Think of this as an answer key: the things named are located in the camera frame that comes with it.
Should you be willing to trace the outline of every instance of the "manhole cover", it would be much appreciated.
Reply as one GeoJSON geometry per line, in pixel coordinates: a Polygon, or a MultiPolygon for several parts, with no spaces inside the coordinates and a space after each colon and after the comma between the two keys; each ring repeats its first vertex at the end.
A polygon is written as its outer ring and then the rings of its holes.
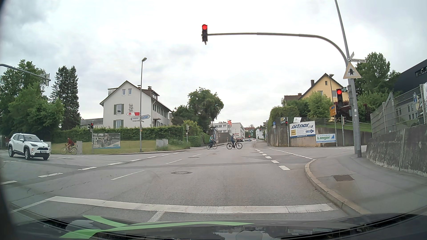
{"type": "Polygon", "coordinates": [[[171,172],[171,174],[190,174],[192,172],[171,172]]]}
{"type": "Polygon", "coordinates": [[[334,175],[333,178],[335,178],[335,181],[354,181],[354,178],[352,178],[350,175],[334,175]]]}

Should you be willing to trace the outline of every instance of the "car wheel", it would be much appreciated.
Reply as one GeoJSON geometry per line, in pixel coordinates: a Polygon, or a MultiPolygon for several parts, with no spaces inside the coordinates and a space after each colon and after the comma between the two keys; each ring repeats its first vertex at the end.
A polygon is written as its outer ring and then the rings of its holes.
{"type": "Polygon", "coordinates": [[[25,149],[25,160],[30,160],[31,159],[31,155],[30,155],[30,153],[29,153],[29,149],[28,148],[26,148],[25,149]]]}
{"type": "Polygon", "coordinates": [[[13,152],[13,149],[12,149],[12,147],[10,146],[9,147],[9,157],[13,157],[13,155],[15,155],[15,153],[13,152]]]}

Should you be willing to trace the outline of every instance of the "white suv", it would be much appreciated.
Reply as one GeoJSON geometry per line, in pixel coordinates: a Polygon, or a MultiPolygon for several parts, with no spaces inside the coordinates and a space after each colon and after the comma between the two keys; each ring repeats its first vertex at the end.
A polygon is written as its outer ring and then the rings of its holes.
{"type": "Polygon", "coordinates": [[[26,160],[30,160],[31,158],[43,158],[47,160],[50,156],[49,145],[33,134],[13,134],[7,148],[9,150],[9,157],[18,154],[25,156],[26,160]]]}

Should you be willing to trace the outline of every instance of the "yellow house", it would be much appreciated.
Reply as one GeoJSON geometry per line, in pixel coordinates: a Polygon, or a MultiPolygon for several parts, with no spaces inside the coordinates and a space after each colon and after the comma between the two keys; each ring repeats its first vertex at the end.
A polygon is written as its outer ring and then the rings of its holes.
{"type": "MultiPolygon", "coordinates": [[[[310,80],[310,83],[311,87],[302,94],[299,99],[308,98],[312,92],[320,92],[322,95],[326,95],[329,98],[332,96],[332,102],[336,102],[336,90],[338,88],[343,88],[341,84],[335,81],[332,77],[329,77],[326,73],[323,74],[323,76],[321,76],[316,82],[314,82],[314,80],[310,80]]],[[[342,93],[342,100],[348,101],[348,92],[342,93]]]]}

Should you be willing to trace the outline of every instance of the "bicycle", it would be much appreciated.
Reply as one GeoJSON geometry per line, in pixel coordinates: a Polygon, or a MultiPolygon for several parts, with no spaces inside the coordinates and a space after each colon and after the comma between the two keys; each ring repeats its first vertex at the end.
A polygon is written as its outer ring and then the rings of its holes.
{"type": "Polygon", "coordinates": [[[71,147],[71,151],[68,151],[67,147],[64,147],[64,148],[61,149],[61,154],[62,155],[67,154],[67,152],[71,153],[72,155],[76,155],[77,154],[77,148],[73,146],[73,147],[71,147]]]}
{"type": "Polygon", "coordinates": [[[243,145],[241,143],[228,143],[227,149],[232,149],[233,147],[236,147],[237,149],[242,149],[243,145]]]}
{"type": "Polygon", "coordinates": [[[213,141],[212,146],[210,144],[206,145],[206,149],[216,149],[218,147],[218,145],[216,144],[216,141],[213,141]]]}

